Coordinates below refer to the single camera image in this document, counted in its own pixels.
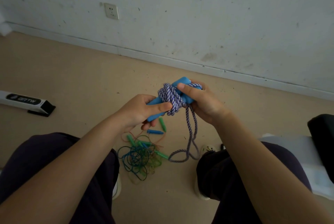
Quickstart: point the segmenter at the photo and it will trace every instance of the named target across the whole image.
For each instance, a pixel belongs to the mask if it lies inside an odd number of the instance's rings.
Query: floor
[[[34,134],[61,131],[82,137],[138,93],[156,95],[165,82],[182,76],[207,83],[256,136],[309,135],[307,121],[334,114],[334,102],[217,78],[52,40],[11,33],[0,37],[0,89],[47,99],[57,108],[48,118],[0,105],[0,167]],[[165,154],[184,148],[184,111],[164,117]],[[198,119],[198,145],[220,143],[212,126]],[[115,149],[123,146],[118,141]],[[211,223],[217,201],[193,193],[196,162],[163,162],[154,175],[134,185],[121,168],[122,192],[113,203],[118,223]],[[317,197],[331,213],[334,203]]]

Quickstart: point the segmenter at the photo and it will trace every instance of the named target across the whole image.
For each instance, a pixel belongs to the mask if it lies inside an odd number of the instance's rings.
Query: electrical outlet
[[[119,20],[118,8],[114,4],[104,3],[107,18]]]

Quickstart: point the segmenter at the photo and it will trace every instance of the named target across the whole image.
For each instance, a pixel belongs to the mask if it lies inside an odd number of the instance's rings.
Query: purple and white striped rope
[[[188,84],[188,86],[190,86],[190,87],[200,87],[202,89],[202,86],[198,83],[190,83],[190,84]],[[173,153],[170,154],[170,156],[168,158],[168,160],[172,163],[184,163],[185,161],[187,161],[189,159],[189,157],[191,157],[194,160],[199,159],[199,150],[198,150],[198,147],[195,143],[195,139],[196,139],[196,135],[197,135],[197,119],[196,119],[195,112],[194,112],[193,108],[191,107],[191,105],[187,105],[182,100],[180,95],[176,92],[176,90],[177,90],[176,87],[173,87],[169,83],[165,83],[163,88],[161,88],[158,91],[158,95],[163,102],[171,102],[172,105],[173,105],[172,109],[167,112],[167,115],[172,115],[173,116],[176,112],[179,111],[180,108],[182,108],[183,106],[186,107],[186,120],[187,120],[188,129],[189,129],[189,140],[188,140],[187,149],[179,149],[177,151],[174,151]],[[194,122],[195,122],[194,135],[192,134],[192,129],[191,129],[190,121],[189,121],[189,109],[192,113],[192,116],[193,116]],[[197,156],[196,157],[190,153],[191,143],[193,143],[193,145],[194,145],[194,147],[197,151]],[[175,154],[181,153],[181,152],[186,153],[186,158],[185,159],[183,159],[183,160],[172,160],[172,157]]]

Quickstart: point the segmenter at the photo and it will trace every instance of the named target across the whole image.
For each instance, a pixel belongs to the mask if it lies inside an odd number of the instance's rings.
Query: dark pants
[[[0,175],[0,204],[78,140],[65,133],[51,133],[33,136],[20,145]],[[291,152],[275,144],[263,144],[311,190],[300,163]],[[71,223],[115,223],[111,206],[119,166],[116,152],[112,150],[90,181]],[[196,171],[200,191],[220,201],[213,223],[260,222],[226,150],[206,153]]]
[[[0,175],[0,204],[79,138],[65,133],[35,135],[12,154]],[[70,223],[115,223],[111,215],[119,162],[111,150],[91,179]]]
[[[262,143],[311,191],[302,166],[290,151],[276,144]],[[220,201],[212,223],[261,223],[226,150],[204,154],[196,172],[200,192]]]

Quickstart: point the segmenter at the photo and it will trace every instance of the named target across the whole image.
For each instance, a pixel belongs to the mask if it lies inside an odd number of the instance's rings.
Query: hand
[[[155,98],[155,96],[151,95],[136,95],[115,113],[124,122],[125,131],[130,131],[140,123],[143,123],[141,129],[147,130],[157,123],[157,119],[148,122],[147,118],[149,116],[169,111],[172,108],[170,102],[147,105],[148,102]]]
[[[196,80],[191,80],[191,82],[202,85],[203,89],[196,89],[183,83],[179,83],[177,88],[195,100],[191,106],[196,114],[205,122],[213,125],[216,118],[225,115],[228,110],[205,83]]]

